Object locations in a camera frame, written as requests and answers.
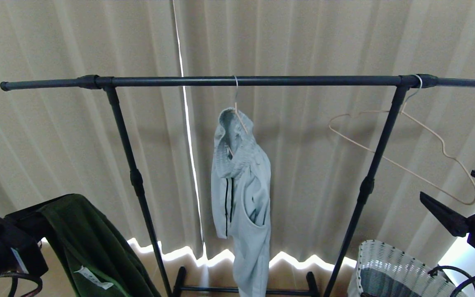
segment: black metal pole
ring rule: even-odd
[[[381,163],[382,155],[384,154],[384,149],[388,144],[388,139],[390,139],[395,120],[397,120],[397,115],[401,111],[401,106],[408,89],[409,87],[401,86],[397,87],[397,89],[395,90],[395,94],[393,95],[392,100],[392,107],[390,108],[390,113],[388,114],[388,118],[386,118],[386,123],[384,124],[384,128],[382,129],[381,138],[379,139],[379,144],[377,144],[375,156],[373,156],[373,160],[371,162],[371,165],[369,166],[368,174],[366,175],[366,177],[364,177],[364,180],[360,185],[360,192],[358,194],[357,204],[355,206],[355,210],[353,211],[353,215],[351,216],[351,221],[349,221],[349,226],[347,227],[346,235],[343,238],[340,254],[338,255],[335,268],[333,269],[331,278],[329,279],[329,282],[327,284],[326,291],[324,292],[324,297],[329,297],[331,295],[333,286],[335,285],[338,276],[338,272],[340,271],[340,268],[342,266],[343,258],[346,256],[347,248],[349,248],[349,244],[351,243],[351,239],[353,238],[353,234],[355,233],[355,229],[358,224],[358,219],[360,219],[360,215],[362,214],[362,209],[364,208],[364,205],[366,204],[369,195],[373,191],[373,186],[375,185],[375,174],[377,173],[379,163]]]
[[[111,104],[111,108],[113,109],[113,115],[115,115],[115,122],[117,122],[118,132],[120,134],[122,146],[124,147],[124,152],[126,153],[126,158],[129,164],[129,177],[132,181],[133,188],[139,200],[140,209],[142,210],[144,222],[146,223],[146,228],[149,233],[149,239],[151,240],[151,244],[153,245],[153,252],[155,253],[155,257],[157,258],[157,265],[159,266],[162,281],[164,282],[164,288],[166,289],[166,295],[168,297],[172,297],[172,290],[168,281],[166,269],[164,268],[164,263],[162,262],[162,255],[160,254],[160,249],[157,245],[157,235],[155,234],[155,228],[153,227],[153,222],[151,221],[151,215],[149,213],[148,202],[146,201],[142,175],[137,169],[137,164],[135,163],[132,145],[129,142],[128,131],[126,130],[126,123],[124,122],[122,110],[120,109],[120,102],[118,99],[117,90],[115,90],[115,87],[104,87],[104,91],[106,91],[107,93],[109,103]]]

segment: beige curtain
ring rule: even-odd
[[[185,75],[403,75],[475,78],[475,2],[176,1]],[[341,113],[388,109],[394,88],[240,87],[239,108],[272,164],[271,255],[334,263],[373,154],[327,128]],[[210,184],[213,133],[234,87],[188,88],[201,218],[209,258],[231,242],[216,238]],[[475,169],[475,90],[433,88],[407,111]],[[375,148],[385,114],[335,125]],[[473,198],[459,166],[429,133],[399,118],[385,155],[458,195]],[[383,161],[348,256],[376,238],[429,264],[452,237],[419,202],[419,191],[469,215],[431,186]]]
[[[475,78],[475,1],[0,2],[0,81],[113,76],[404,75]],[[239,108],[272,164],[271,255],[333,263],[373,157],[336,137],[340,113],[387,109],[388,87],[240,87]],[[119,88],[128,133],[164,252],[209,258],[216,238],[209,175],[219,112],[235,87]],[[475,90],[430,88],[407,111],[475,169]],[[335,126],[375,148],[386,115]],[[472,186],[439,142],[404,117],[385,155],[461,199]],[[111,108],[100,90],[0,90],[0,215],[61,194],[86,195],[125,235],[149,244]],[[379,239],[433,265],[452,237],[419,202],[427,192],[475,212],[383,161],[348,256]]]
[[[180,75],[166,1],[0,1],[0,81]],[[179,88],[119,88],[164,252],[202,255]],[[100,90],[0,90],[0,215],[84,194],[150,244],[111,107]]]

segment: clothes rack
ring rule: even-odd
[[[473,87],[475,88],[474,79],[457,79],[457,78],[439,78],[433,75],[420,75],[423,80],[423,88],[435,86],[448,87]],[[237,77],[240,86],[395,86],[396,90],[393,96],[392,105],[384,128],[375,150],[368,173],[360,185],[357,203],[349,226],[347,228],[341,250],[339,252],[335,268],[332,271],[331,278],[328,282],[324,297],[331,295],[333,286],[340,271],[343,258],[347,253],[351,239],[355,232],[356,226],[362,209],[368,201],[369,195],[373,191],[375,184],[375,174],[381,162],[384,150],[392,133],[395,120],[400,112],[400,107],[404,101],[406,92],[410,88],[418,88],[420,86],[419,79],[414,75],[397,75],[397,76],[243,76]],[[120,109],[119,98],[117,95],[117,87],[173,87],[173,86],[235,86],[236,78],[234,76],[226,77],[100,77],[98,75],[85,75],[76,79],[55,79],[55,80],[36,80],[36,81],[17,81],[0,83],[0,88],[4,91],[24,90],[37,88],[64,88],[64,87],[80,87],[90,90],[104,90],[111,104],[113,115],[117,123],[120,139],[126,153],[126,158],[130,168],[130,180],[134,191],[138,197],[140,207],[143,213],[145,224],[149,233],[151,244],[154,247],[157,265],[164,282],[166,295],[168,297],[179,297],[183,291],[203,291],[203,292],[235,292],[237,288],[214,288],[185,286],[186,277],[185,267],[179,269],[179,274],[175,281],[172,291],[170,287],[166,269],[162,262],[162,255],[157,245],[157,235],[151,221],[151,215],[145,197],[142,175],[137,169],[134,159],[132,147],[129,141],[126,124]],[[319,291],[316,286],[315,278],[312,272],[307,274],[307,282],[309,290],[268,290],[270,295],[295,295],[295,296],[313,296],[318,297]]]

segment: laundry basket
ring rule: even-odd
[[[426,265],[377,240],[364,241],[351,282],[349,297],[449,297],[456,288],[441,276],[428,275]],[[467,297],[459,293],[458,297]]]

